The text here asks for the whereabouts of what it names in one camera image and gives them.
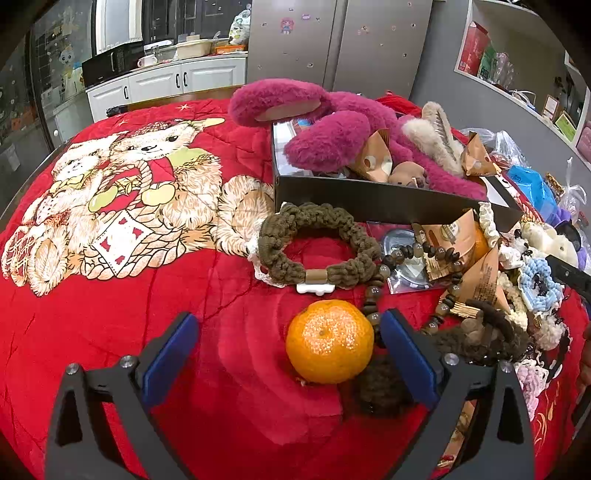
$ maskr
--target black box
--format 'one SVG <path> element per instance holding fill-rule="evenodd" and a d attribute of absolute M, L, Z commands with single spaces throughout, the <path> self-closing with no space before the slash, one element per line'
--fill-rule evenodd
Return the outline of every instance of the black box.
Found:
<path fill-rule="evenodd" d="M 438 225 L 454 222 L 467 209 L 479 210 L 477 200 L 435 190 L 369 180 L 280 175 L 274 139 L 271 129 L 276 212 L 284 202 L 294 205 L 330 203 L 347 210 L 357 222 Z M 508 205 L 491 202 L 497 230 L 508 232 L 521 219 L 523 212 L 497 178 L 486 179 Z"/>

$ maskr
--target brown crocheted hair tie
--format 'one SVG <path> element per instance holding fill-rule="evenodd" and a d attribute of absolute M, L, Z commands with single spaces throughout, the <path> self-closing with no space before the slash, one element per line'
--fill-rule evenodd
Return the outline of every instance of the brown crocheted hair tie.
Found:
<path fill-rule="evenodd" d="M 355 258 L 323 270 L 308 270 L 299 262 L 287 258 L 283 249 L 300 228 L 330 228 L 349 242 L 357 252 Z M 319 283 L 321 280 L 341 288 L 351 288 L 368 281 L 376 270 L 374 260 L 381 257 L 381 249 L 353 216 L 342 208 L 328 203 L 305 203 L 299 207 L 285 203 L 279 213 L 265 219 L 261 225 L 258 255 L 273 280 L 283 284 Z"/>

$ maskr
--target kitchen cabinet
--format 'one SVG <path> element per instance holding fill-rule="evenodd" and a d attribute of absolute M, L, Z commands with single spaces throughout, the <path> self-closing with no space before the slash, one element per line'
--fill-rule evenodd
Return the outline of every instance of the kitchen cabinet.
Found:
<path fill-rule="evenodd" d="M 131 103 L 129 78 L 123 77 L 87 90 L 90 111 L 95 122 L 107 118 L 107 110 L 117 105 Z"/>
<path fill-rule="evenodd" d="M 184 93 L 245 83 L 245 58 L 190 61 L 181 67 Z"/>
<path fill-rule="evenodd" d="M 246 56 L 189 59 L 147 67 L 86 91 L 95 122 L 114 106 L 154 98 L 243 85 Z"/>
<path fill-rule="evenodd" d="M 183 93 L 181 67 L 182 65 L 168 65 L 131 75 L 129 77 L 131 101 L 142 102 Z"/>

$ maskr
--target metal screw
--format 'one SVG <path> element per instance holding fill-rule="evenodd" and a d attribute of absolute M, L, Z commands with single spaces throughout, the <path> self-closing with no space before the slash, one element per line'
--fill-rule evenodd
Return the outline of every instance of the metal screw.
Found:
<path fill-rule="evenodd" d="M 119 365 L 123 368 L 130 368 L 135 365 L 135 357 L 133 355 L 122 356 Z"/>
<path fill-rule="evenodd" d="M 68 375 L 74 375 L 78 371 L 79 368 L 80 368 L 80 364 L 77 364 L 77 363 L 70 364 L 66 367 L 66 373 Z"/>
<path fill-rule="evenodd" d="M 511 365 L 506 360 L 503 360 L 501 362 L 501 370 L 503 370 L 503 372 L 505 372 L 506 374 L 510 374 L 514 369 L 513 369 L 513 365 Z"/>
<path fill-rule="evenodd" d="M 447 365 L 451 365 L 453 367 L 460 362 L 460 358 L 455 353 L 446 353 L 443 355 L 443 361 Z"/>

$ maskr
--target sticker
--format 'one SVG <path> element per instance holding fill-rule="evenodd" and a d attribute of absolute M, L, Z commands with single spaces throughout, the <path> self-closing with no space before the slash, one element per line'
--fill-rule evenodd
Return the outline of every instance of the sticker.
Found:
<path fill-rule="evenodd" d="M 281 33 L 289 35 L 294 29 L 294 21 L 292 18 L 285 17 L 281 19 Z"/>

